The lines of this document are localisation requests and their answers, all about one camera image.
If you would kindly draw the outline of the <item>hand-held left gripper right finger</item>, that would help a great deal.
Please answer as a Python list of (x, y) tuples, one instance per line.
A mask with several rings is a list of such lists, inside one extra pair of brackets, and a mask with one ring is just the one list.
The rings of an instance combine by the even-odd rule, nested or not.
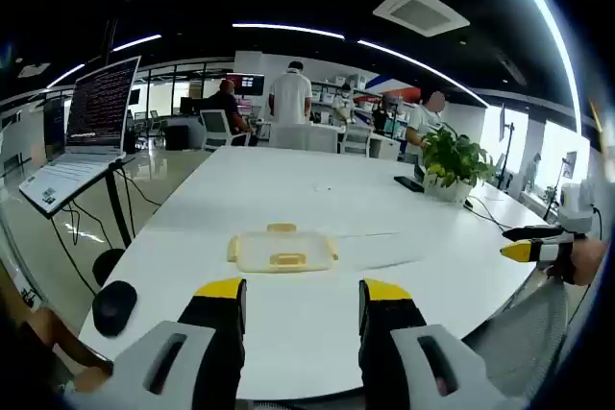
[(483, 359), (444, 326), (429, 325), (410, 294), (359, 282), (358, 364), (368, 409), (513, 409)]

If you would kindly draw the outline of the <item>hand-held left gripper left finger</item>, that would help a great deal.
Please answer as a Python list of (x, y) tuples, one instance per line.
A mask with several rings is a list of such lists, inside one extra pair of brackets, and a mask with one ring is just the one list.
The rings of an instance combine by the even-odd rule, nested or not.
[(177, 322), (163, 321), (123, 350), (91, 392), (65, 394), (70, 409), (233, 409), (245, 361), (247, 281), (208, 283)]

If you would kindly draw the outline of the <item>person's right hand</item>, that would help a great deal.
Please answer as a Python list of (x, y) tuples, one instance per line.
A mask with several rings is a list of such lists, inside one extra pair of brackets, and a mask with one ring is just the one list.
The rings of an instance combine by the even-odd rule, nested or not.
[(574, 242), (571, 260), (575, 267), (573, 275), (575, 285), (586, 286), (593, 280), (602, 264), (607, 247), (608, 243), (599, 239), (587, 238)]

